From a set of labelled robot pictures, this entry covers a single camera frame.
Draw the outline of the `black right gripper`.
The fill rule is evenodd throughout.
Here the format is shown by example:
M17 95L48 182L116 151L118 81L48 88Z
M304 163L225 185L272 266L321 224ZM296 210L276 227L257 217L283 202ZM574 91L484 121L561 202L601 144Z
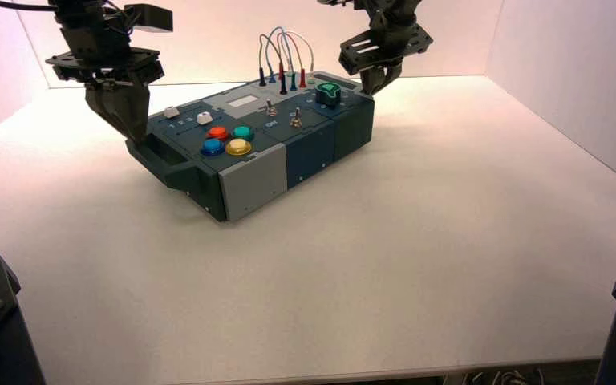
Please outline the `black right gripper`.
M414 10L369 10L367 15L368 29L340 44L338 60L348 74L359 73L363 94L374 95L399 78L405 57L426 52L434 39Z

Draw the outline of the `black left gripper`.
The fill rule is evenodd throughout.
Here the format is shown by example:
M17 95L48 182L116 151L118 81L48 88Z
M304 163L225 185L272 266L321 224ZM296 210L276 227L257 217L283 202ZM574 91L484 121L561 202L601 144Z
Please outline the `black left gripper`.
M131 47L134 26L96 23L64 25L61 32L68 51L46 60L61 80L85 83L88 107L116 131L141 142L147 130L150 84L162 77L159 51ZM90 83L113 79L135 83L128 91L117 83Z

